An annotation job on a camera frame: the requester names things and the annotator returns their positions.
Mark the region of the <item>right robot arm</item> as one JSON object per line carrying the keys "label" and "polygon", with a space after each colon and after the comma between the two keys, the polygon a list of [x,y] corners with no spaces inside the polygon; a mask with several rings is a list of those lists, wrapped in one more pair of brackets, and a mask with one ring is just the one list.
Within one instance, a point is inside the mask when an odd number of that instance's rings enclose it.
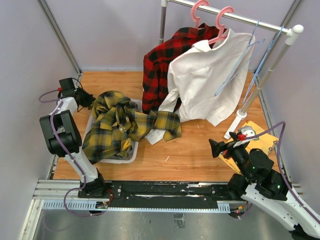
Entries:
{"label": "right robot arm", "polygon": [[231,159],[239,168],[226,185],[227,196],[243,199],[257,206],[281,223],[295,240],[318,240],[320,216],[273,169],[274,162],[261,149],[247,151],[250,140],[258,136],[250,127],[230,132],[231,142],[209,140],[212,156]]}

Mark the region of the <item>yellow plaid flannel shirt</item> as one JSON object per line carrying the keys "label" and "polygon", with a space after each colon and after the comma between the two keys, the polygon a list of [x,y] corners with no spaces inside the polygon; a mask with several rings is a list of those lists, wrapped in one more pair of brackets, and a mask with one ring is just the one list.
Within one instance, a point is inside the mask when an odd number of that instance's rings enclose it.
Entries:
{"label": "yellow plaid flannel shirt", "polygon": [[119,91],[106,91],[92,103],[94,123],[86,134],[82,149],[88,160],[96,164],[111,157],[127,158],[133,143],[151,130],[163,130],[164,140],[182,136],[180,118],[168,111],[143,113],[138,104]]}

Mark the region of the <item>white shirt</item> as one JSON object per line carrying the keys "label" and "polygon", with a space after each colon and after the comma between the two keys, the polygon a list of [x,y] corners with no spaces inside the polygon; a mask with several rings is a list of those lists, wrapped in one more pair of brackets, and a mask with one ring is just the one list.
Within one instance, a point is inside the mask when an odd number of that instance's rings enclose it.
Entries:
{"label": "white shirt", "polygon": [[[181,122],[203,119],[217,126],[237,108],[246,82],[249,62],[236,77],[215,96],[244,52],[251,33],[225,29],[225,40],[208,44],[200,40],[175,58],[168,67],[168,95],[157,111],[175,112]],[[245,55],[241,65],[253,54]]]}

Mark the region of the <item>blue wire hanger with plaid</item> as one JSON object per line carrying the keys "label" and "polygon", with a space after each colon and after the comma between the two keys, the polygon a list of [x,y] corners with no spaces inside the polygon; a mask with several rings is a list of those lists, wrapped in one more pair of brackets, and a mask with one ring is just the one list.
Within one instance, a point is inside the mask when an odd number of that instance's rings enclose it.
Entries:
{"label": "blue wire hanger with plaid", "polygon": [[237,76],[239,71],[244,68],[245,64],[250,61],[252,56],[250,56],[243,64],[241,64],[241,62],[243,61],[245,55],[249,53],[249,50],[252,50],[254,48],[254,45],[258,45],[260,43],[264,43],[265,42],[265,40],[266,40],[265,38],[262,38],[260,40],[255,40],[253,42],[254,33],[255,33],[256,29],[258,28],[258,25],[259,25],[259,23],[261,21],[262,21],[261,19],[259,19],[257,21],[256,25],[253,28],[253,31],[251,33],[251,37],[250,37],[250,39],[248,41],[248,44],[247,44],[246,48],[244,49],[243,53],[241,54],[241,56],[239,57],[239,59],[237,60],[235,65],[233,66],[233,68],[230,71],[229,75],[227,76],[226,80],[222,83],[222,85],[215,92],[215,94],[214,94],[215,97],[217,97],[224,90],[224,88]]}

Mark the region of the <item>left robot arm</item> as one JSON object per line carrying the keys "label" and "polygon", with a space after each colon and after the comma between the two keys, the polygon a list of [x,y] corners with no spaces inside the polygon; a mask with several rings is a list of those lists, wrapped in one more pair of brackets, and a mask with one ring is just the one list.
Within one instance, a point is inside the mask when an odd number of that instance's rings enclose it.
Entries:
{"label": "left robot arm", "polygon": [[64,158],[80,177],[79,198],[102,198],[107,185],[102,174],[90,163],[83,152],[81,134],[73,114],[79,107],[89,108],[95,98],[87,93],[78,79],[68,77],[59,80],[54,110],[39,119],[40,127],[49,152]]}

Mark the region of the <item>blue wire hanger of grey shirt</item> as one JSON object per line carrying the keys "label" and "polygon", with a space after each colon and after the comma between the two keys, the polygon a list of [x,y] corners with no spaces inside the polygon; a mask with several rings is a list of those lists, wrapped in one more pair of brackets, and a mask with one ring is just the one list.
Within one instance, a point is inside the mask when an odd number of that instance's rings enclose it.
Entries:
{"label": "blue wire hanger of grey shirt", "polygon": [[285,28],[284,25],[281,26],[279,32],[275,35],[275,37],[274,37],[274,38],[272,39],[272,41],[269,43],[269,45],[268,45],[268,47],[267,47],[267,49],[266,49],[266,52],[265,52],[263,58],[261,59],[259,65],[258,65],[258,67],[257,67],[257,69],[256,69],[255,72],[254,72],[254,75],[253,75],[253,77],[252,77],[252,80],[251,80],[251,82],[250,82],[250,84],[249,84],[249,87],[248,87],[248,89],[247,89],[247,91],[246,91],[244,100],[242,101],[243,104],[246,102],[247,98],[249,97],[249,93],[250,93],[250,91],[251,91],[251,89],[252,89],[252,87],[253,87],[253,85],[254,85],[257,77],[258,77],[258,74],[260,73],[260,71],[261,71],[264,63],[265,63],[266,60],[267,60],[267,57],[269,56],[272,48],[273,48],[274,45],[276,44],[276,41],[279,39],[279,37],[280,37],[281,33],[283,32],[283,29],[284,29],[284,28]]}

